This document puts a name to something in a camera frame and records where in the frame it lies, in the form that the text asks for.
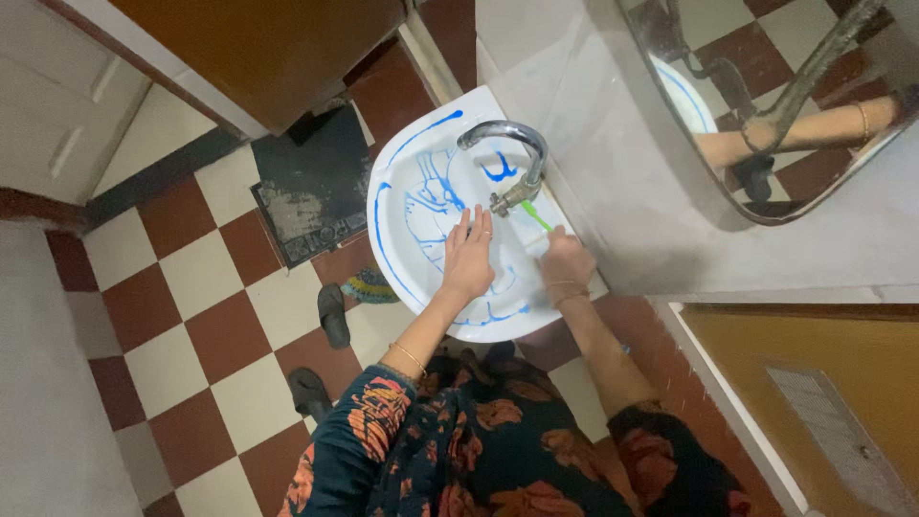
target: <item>white sink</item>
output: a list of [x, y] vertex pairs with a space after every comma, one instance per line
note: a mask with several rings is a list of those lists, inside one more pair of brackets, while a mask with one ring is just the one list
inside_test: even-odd
[[[479, 122], [504, 120], [491, 90], [480, 86], [409, 124], [382, 149], [370, 175], [367, 219], [373, 254], [392, 289], [416, 314], [443, 279], [444, 239], [464, 207], [488, 208], [526, 172], [523, 144], [486, 138], [460, 151], [457, 138]], [[569, 228], [545, 185], [533, 202], [549, 225]], [[546, 230], [517, 206], [494, 217], [490, 291], [476, 299], [448, 333], [472, 342], [514, 339], [561, 315], [542, 288], [536, 258], [548, 248]]]

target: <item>faucet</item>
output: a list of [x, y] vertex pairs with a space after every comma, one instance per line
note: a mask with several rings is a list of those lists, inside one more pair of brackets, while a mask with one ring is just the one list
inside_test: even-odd
[[527, 145], [527, 151], [533, 158], [527, 174], [523, 175], [520, 181], [503, 196], [492, 192], [492, 213], [498, 214], [499, 217], [507, 217], [507, 211], [511, 207], [517, 206], [524, 200], [532, 201], [539, 192], [542, 186], [542, 171], [546, 168], [548, 146], [546, 140], [535, 129], [512, 121], [482, 122], [460, 135], [457, 145], [463, 151], [467, 151], [482, 138], [489, 136], [504, 136], [522, 142]]

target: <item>sleeve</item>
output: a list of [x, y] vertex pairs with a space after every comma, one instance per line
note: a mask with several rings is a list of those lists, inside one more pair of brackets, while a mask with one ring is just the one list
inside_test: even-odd
[[623, 409], [607, 426], [648, 517], [750, 513], [737, 479], [656, 401]]
[[379, 364], [355, 379], [312, 436], [278, 517], [363, 514], [414, 385]]

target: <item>floral dress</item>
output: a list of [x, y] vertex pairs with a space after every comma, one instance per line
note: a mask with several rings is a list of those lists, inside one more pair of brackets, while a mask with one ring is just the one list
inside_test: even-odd
[[[279, 516], [632, 515], [545, 372], [439, 354], [367, 368], [313, 435]], [[746, 515], [737, 480], [654, 402], [607, 424], [646, 515]]]

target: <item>ventilation grille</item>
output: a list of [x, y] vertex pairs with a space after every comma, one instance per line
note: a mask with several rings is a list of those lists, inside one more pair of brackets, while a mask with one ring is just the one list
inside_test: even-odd
[[919, 515], [913, 496], [825, 373], [766, 371], [856, 498], [889, 515]]

